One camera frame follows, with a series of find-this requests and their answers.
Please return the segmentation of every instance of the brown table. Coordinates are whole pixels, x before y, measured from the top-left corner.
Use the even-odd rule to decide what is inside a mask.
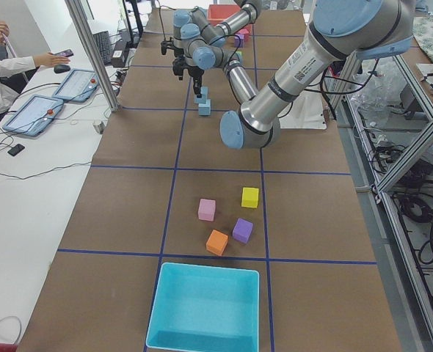
[[[304,30],[300,12],[262,14],[243,49],[259,88]],[[260,351],[400,351],[335,122],[230,150],[223,73],[205,73],[213,111],[199,117],[161,39],[142,38],[18,351],[146,351],[164,262],[257,270]],[[257,209],[241,208],[244,186],[261,190]],[[214,223],[198,220],[200,198],[216,200]],[[207,252],[212,229],[229,234],[238,217],[254,223],[248,244]]]

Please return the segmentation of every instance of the orange-red container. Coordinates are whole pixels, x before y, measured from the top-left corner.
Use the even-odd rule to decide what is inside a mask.
[[[237,13],[241,8],[238,5],[214,5],[208,6],[207,19],[212,26],[226,20],[231,15]],[[252,24],[245,26],[245,29],[252,34]]]

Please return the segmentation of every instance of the black phone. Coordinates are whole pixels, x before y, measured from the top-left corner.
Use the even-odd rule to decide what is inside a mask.
[[[60,51],[59,53],[54,54],[55,56],[64,56],[64,57],[70,57],[73,56],[73,52],[71,49],[67,49],[64,51]]]
[[[19,154],[19,152],[24,150],[24,148],[25,147],[22,144],[17,143],[14,147],[12,147],[10,150],[8,150],[8,154],[10,154],[12,156],[16,156],[17,154]]]

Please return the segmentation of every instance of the blue tray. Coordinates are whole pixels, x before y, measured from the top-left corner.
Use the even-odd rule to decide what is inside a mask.
[[[259,273],[163,264],[146,345],[185,352],[258,352]]]

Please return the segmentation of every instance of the blue bin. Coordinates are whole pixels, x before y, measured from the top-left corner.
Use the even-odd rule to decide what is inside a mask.
[[[258,352],[259,273],[163,264],[146,346],[185,352]]]

